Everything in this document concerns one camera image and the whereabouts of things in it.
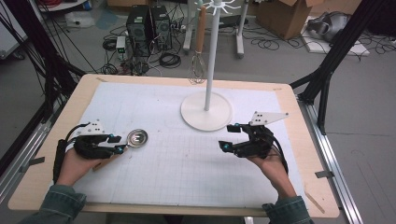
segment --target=white pole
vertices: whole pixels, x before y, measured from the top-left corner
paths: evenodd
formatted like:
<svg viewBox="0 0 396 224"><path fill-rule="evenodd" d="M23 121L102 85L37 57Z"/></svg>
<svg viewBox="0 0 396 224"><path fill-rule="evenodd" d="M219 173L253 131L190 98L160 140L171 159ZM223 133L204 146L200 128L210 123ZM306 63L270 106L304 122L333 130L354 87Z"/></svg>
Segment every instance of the white pole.
<svg viewBox="0 0 396 224"><path fill-rule="evenodd" d="M219 20L221 9L217 8L212 21L212 34L210 36L209 65L207 67L205 111L210 107L210 96L212 94L213 73L215 72L216 49L218 47Z"/></svg>

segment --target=computer tower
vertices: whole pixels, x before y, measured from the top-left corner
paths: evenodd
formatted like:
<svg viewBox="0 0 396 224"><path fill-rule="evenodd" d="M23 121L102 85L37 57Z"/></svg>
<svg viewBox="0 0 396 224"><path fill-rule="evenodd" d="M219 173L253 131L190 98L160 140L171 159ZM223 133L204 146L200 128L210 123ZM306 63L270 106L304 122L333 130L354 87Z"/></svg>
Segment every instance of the computer tower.
<svg viewBox="0 0 396 224"><path fill-rule="evenodd" d="M170 31L171 21L165 6L151 7L152 25L157 49L171 49L172 36Z"/></svg>
<svg viewBox="0 0 396 224"><path fill-rule="evenodd" d="M126 28L131 40L133 55L135 57L148 57L150 55L149 44L153 38L149 6L132 6Z"/></svg>

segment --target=round white base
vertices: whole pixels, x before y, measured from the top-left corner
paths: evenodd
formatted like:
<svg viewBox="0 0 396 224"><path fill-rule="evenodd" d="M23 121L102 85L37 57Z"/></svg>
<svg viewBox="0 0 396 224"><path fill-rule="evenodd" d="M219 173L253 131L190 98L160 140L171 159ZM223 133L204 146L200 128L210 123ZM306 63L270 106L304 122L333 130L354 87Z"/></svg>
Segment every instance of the round white base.
<svg viewBox="0 0 396 224"><path fill-rule="evenodd" d="M212 92L210 107L205 111L206 93L198 92L188 96L181 104L181 116L191 127L205 132L224 128L231 121L233 108L221 95Z"/></svg>

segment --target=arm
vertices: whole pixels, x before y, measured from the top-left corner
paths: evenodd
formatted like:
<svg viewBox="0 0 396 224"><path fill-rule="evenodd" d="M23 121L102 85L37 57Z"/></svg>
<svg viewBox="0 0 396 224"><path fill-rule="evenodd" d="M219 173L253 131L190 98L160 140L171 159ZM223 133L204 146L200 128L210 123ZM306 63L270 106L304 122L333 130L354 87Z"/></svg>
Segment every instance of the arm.
<svg viewBox="0 0 396 224"><path fill-rule="evenodd" d="M272 149L265 159L259 157L249 157L248 159L262 170L279 195L276 204L262 205L271 223L313 223L303 198L297 196L275 149Z"/></svg>
<svg viewBox="0 0 396 224"><path fill-rule="evenodd" d="M86 199L84 194L75 193L73 185L99 162L81 158L73 148L68 150L58 181L49 188L40 210L19 223L73 223Z"/></svg>

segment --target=gray floor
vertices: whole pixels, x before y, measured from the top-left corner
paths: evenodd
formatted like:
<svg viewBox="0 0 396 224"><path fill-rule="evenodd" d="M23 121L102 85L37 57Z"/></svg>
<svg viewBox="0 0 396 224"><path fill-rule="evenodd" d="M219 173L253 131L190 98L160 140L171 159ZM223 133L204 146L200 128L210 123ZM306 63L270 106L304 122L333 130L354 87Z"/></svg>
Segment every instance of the gray floor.
<svg viewBox="0 0 396 224"><path fill-rule="evenodd" d="M95 68L104 63L103 36L125 23L125 17L108 10L92 12L96 26L69 33L74 43ZM247 28L257 27L250 19ZM71 62L83 70L91 70L64 36ZM206 32L204 59L209 52L209 32ZM253 82L291 83L318 68L325 55L308 53L278 41L278 50L260 49L244 40L245 57L235 56L233 35L221 34L216 57L215 79ZM370 51L361 62L347 56L337 68L330 88L326 131L346 182L359 208L364 223L394 223L396 220L396 175L392 174L396 160L394 143L396 117L396 52L377 54ZM182 65L175 69L158 67L147 72L149 77L187 77L191 55L179 53ZM12 144L44 98L32 65L28 60L0 61L0 156ZM4 223L15 223L25 212L9 211L7 200L0 206ZM317 223L347 223L341 215L336 219L315 219ZM267 223L256 218L255 223ZM76 223L105 223L105 214L83 213Z"/></svg>

